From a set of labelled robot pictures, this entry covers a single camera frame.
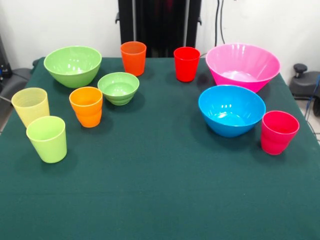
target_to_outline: light green cup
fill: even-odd
[[[139,84],[139,79],[130,73],[114,72],[99,80],[98,89],[110,103],[121,106],[130,102]]]
[[[44,67],[59,83],[76,89],[92,82],[101,60],[101,54],[91,47],[67,46],[50,53],[44,59]]]
[[[60,117],[43,116],[26,128],[30,139],[42,161],[53,164],[67,154],[66,124]]]

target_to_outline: blue bowl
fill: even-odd
[[[261,97],[240,86],[210,87],[200,95],[198,103],[209,127],[227,138],[248,132],[266,113]]]

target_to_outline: orange cup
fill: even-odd
[[[92,86],[80,87],[74,90],[69,100],[76,118],[85,128],[93,128],[100,123],[102,116],[102,92]]]
[[[121,45],[121,55],[126,73],[140,76],[145,71],[147,46],[139,41],[128,41]]]

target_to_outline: red cup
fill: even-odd
[[[194,47],[183,46],[173,52],[175,75],[181,82],[191,82],[195,79],[200,52]]]
[[[270,155],[281,154],[299,130],[298,120],[284,111],[269,111],[262,118],[261,147]]]

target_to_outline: small green bowl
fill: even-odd
[[[98,81],[98,89],[113,105],[125,105],[134,97],[139,87],[139,79],[127,72],[114,72]]]
[[[102,56],[87,46],[67,46],[53,51],[44,59],[44,67],[62,85],[81,88],[95,78]]]

